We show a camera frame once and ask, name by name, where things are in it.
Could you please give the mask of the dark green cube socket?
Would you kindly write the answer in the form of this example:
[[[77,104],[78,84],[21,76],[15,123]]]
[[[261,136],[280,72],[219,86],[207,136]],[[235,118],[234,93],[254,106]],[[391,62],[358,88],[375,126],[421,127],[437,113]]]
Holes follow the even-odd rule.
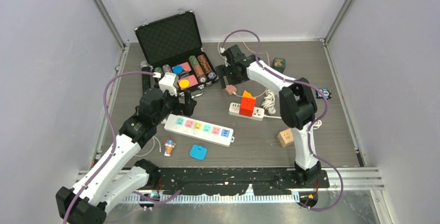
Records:
[[[286,68],[286,60],[283,58],[274,58],[271,63],[271,68],[283,74]]]

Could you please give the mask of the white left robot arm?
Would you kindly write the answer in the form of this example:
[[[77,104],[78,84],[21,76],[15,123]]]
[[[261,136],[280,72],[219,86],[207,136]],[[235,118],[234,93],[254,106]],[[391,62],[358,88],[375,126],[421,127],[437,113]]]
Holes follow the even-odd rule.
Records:
[[[94,167],[71,188],[61,187],[56,202],[63,223],[103,223],[108,213],[126,196],[144,187],[155,189],[160,180],[159,167],[141,159],[129,172],[115,179],[153,136],[157,127],[171,114],[190,117],[197,105],[190,91],[184,101],[168,90],[152,89],[140,98],[135,113],[113,135],[113,143]]]

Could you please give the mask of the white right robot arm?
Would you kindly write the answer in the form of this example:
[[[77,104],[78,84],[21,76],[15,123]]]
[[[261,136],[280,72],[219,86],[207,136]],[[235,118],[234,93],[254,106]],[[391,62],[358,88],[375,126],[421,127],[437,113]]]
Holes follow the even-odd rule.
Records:
[[[226,62],[216,71],[223,88],[251,80],[278,96],[281,119],[293,133],[296,181],[303,188],[311,187],[317,181],[321,162],[315,154],[313,135],[318,107],[308,80],[285,76],[256,55],[246,56],[237,45],[222,49],[221,55]]]

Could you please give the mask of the red cube socket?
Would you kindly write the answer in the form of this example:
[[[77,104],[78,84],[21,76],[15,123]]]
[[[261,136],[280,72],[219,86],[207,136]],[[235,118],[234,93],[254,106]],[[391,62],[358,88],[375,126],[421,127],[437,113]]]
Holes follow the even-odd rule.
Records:
[[[251,117],[255,108],[256,98],[254,97],[242,97],[239,114],[246,117]]]

